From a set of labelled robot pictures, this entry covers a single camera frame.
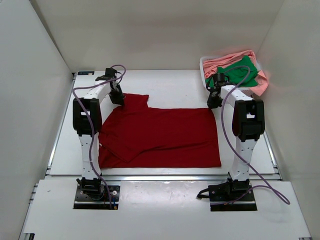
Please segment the red t shirt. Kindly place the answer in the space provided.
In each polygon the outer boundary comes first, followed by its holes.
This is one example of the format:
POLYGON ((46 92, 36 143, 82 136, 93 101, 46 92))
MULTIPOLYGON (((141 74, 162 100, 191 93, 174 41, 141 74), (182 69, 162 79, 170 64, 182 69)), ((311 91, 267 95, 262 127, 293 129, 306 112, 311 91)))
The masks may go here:
POLYGON ((100 168, 218 168, 218 131, 208 108, 154 108, 125 94, 99 133, 100 168))

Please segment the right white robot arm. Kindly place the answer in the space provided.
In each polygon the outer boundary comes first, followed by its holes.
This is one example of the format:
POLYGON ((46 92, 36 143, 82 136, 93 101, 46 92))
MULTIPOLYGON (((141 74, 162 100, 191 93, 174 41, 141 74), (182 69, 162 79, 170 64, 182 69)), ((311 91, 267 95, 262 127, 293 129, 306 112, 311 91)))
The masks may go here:
POLYGON ((224 124, 224 109, 228 104, 233 107, 232 133, 235 136, 234 160, 224 183, 211 185, 200 191, 197 199, 210 199, 212 202, 227 204, 252 193, 250 185, 250 163, 253 150, 265 131, 264 103, 243 93, 224 73, 215 73, 205 85, 210 92, 207 105, 210 109, 221 108, 221 125, 227 143, 224 124))

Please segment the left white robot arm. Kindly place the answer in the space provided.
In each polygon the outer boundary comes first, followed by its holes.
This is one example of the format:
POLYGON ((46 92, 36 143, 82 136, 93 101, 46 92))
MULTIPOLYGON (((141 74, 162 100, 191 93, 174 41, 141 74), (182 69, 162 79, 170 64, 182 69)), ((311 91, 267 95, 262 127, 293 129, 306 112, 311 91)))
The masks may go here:
POLYGON ((126 68, 121 64, 107 67, 93 85, 72 89, 72 126, 78 135, 82 154, 82 175, 77 182, 84 194, 94 201, 112 202, 112 194, 99 166, 99 133, 103 125, 101 103, 109 96, 114 105, 124 105, 120 86, 126 68))

